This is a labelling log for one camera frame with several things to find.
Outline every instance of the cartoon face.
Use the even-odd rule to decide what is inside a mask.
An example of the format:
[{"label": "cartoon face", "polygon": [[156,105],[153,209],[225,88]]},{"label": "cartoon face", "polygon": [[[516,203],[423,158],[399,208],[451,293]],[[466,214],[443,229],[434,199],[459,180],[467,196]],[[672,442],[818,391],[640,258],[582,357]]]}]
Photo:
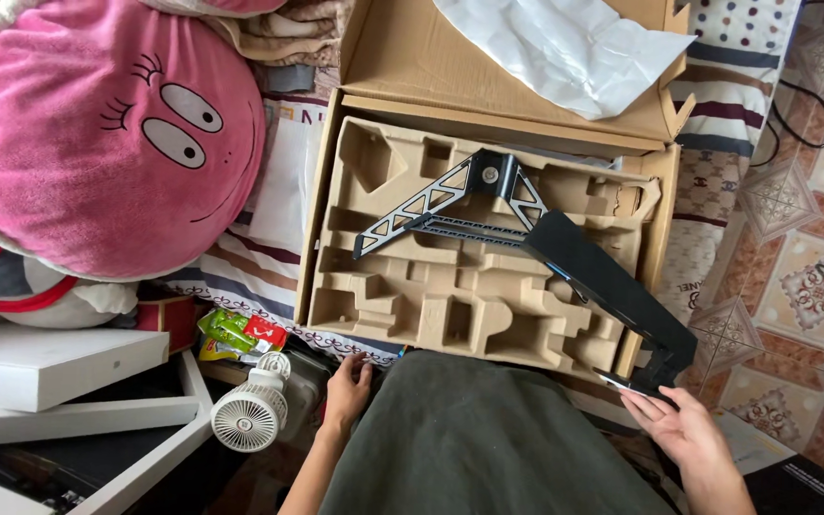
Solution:
[{"label": "cartoon face", "polygon": [[167,273],[240,213],[264,127],[249,67],[198,19],[44,3],[0,33],[0,232],[80,276]]}]

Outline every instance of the plush toy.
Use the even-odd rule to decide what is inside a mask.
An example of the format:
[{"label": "plush toy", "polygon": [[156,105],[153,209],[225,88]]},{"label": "plush toy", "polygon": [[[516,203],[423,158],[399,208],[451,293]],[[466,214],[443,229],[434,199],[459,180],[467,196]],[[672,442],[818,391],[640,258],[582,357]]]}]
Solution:
[{"label": "plush toy", "polygon": [[209,248],[253,186],[264,127],[248,66],[197,18],[134,0],[1,1],[0,285],[24,284],[0,299],[56,298],[6,317],[80,327],[131,309],[128,286],[98,283],[165,275]]}]

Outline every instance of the hand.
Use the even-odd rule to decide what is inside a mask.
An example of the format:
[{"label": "hand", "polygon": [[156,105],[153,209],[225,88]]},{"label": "hand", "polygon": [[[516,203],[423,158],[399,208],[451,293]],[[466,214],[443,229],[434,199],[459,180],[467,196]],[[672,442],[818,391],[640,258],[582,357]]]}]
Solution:
[{"label": "hand", "polygon": [[651,438],[684,471],[733,467],[730,448],[708,410],[684,389],[660,387],[680,407],[622,390],[622,403]]},{"label": "hand", "polygon": [[[367,397],[371,393],[371,374],[373,368],[370,363],[361,364],[367,357],[366,353],[353,354],[342,360],[339,370],[333,374],[327,383],[326,413],[323,416],[323,427],[335,429],[338,434],[347,435]],[[360,369],[358,380],[352,376]]]}]

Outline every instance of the box lid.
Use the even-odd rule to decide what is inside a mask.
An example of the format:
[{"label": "box lid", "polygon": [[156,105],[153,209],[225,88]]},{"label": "box lid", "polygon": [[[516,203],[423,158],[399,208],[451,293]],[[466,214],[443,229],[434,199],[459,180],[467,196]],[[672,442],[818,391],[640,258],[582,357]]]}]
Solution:
[{"label": "box lid", "polygon": [[[674,0],[604,1],[645,29],[687,31],[690,8],[674,16]],[[685,54],[622,114],[588,121],[510,75],[432,0],[357,0],[342,40],[340,78],[359,96],[669,142],[695,103],[690,97],[677,112],[667,89],[684,69]]]}]

